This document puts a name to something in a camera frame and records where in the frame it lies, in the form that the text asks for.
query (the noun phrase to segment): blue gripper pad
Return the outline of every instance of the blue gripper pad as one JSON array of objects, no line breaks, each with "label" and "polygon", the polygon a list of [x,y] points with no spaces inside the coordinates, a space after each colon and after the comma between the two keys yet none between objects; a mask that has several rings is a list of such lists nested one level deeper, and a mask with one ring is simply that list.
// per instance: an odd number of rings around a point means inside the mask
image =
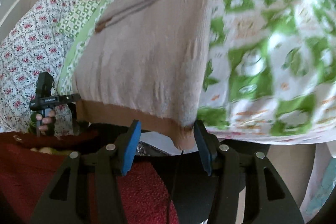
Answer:
[{"label": "blue gripper pad", "polygon": [[208,173],[208,176],[211,176],[212,161],[217,157],[216,145],[219,145],[219,141],[216,136],[208,133],[201,120],[196,120],[194,124],[194,137],[203,169]]},{"label": "blue gripper pad", "polygon": [[128,143],[126,143],[126,147],[123,154],[123,161],[121,166],[121,174],[125,176],[128,171],[130,171],[135,152],[137,151],[137,146],[140,141],[141,136],[141,122],[134,120],[132,125],[128,129],[127,133]]}]

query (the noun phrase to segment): black cable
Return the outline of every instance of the black cable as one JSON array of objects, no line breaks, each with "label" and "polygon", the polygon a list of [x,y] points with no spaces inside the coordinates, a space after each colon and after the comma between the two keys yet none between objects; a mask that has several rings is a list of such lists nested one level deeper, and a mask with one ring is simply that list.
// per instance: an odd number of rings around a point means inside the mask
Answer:
[{"label": "black cable", "polygon": [[174,178],[173,178],[173,185],[172,185],[172,188],[171,188],[171,191],[170,191],[170,195],[169,195],[169,198],[168,198],[168,205],[167,205],[167,214],[166,214],[166,224],[170,224],[170,221],[169,221],[169,213],[170,213],[170,203],[173,199],[173,196],[174,196],[174,191],[175,191],[175,183],[176,183],[176,178],[177,178],[177,171],[179,169],[179,165],[180,165],[180,162],[181,162],[181,158],[182,158],[182,155],[183,155],[183,150],[182,150],[182,153],[180,154],[179,156],[179,159],[176,163],[176,167],[175,167],[175,173],[174,173]]}]

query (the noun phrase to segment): red clothing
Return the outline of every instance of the red clothing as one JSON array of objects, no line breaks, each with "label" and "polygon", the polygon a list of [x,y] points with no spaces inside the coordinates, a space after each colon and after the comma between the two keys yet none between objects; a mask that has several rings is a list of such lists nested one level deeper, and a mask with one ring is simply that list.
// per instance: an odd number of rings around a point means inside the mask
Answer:
[{"label": "red clothing", "polygon": [[[0,134],[0,191],[18,216],[28,223],[36,203],[64,156],[23,148],[14,141],[15,134]],[[125,177],[118,177],[117,182],[129,224],[166,223],[168,192],[150,163],[133,164],[130,172]],[[91,195],[90,205],[93,204],[95,199]],[[91,223],[98,223],[96,210],[92,207]],[[173,204],[170,207],[170,223],[179,223]]]}]

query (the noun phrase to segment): silver screw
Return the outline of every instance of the silver screw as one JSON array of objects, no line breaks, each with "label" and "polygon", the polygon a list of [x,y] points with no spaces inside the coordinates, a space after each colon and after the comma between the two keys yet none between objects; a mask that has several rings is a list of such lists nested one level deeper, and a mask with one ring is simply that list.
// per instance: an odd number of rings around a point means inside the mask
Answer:
[{"label": "silver screw", "polygon": [[222,151],[228,151],[229,150],[229,147],[226,145],[226,144],[221,144],[219,146],[219,149],[222,150]]},{"label": "silver screw", "polygon": [[72,158],[72,159],[75,159],[75,158],[77,158],[77,157],[78,157],[78,155],[79,155],[79,153],[78,153],[78,152],[76,152],[76,151],[74,151],[74,152],[71,152],[71,153],[70,153],[70,158]]},{"label": "silver screw", "polygon": [[256,153],[256,156],[257,156],[258,158],[260,158],[260,159],[265,158],[265,154],[264,154],[263,152],[257,152],[257,153]]},{"label": "silver screw", "polygon": [[108,151],[112,151],[112,150],[114,150],[116,148],[116,146],[113,143],[110,143],[105,148]]}]

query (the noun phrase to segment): beige towel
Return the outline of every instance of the beige towel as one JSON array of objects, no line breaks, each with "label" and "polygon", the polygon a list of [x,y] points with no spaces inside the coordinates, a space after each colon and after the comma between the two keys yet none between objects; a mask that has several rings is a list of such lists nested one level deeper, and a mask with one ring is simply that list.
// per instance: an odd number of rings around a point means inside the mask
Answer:
[{"label": "beige towel", "polygon": [[212,0],[115,0],[73,75],[79,120],[130,126],[194,146]]}]

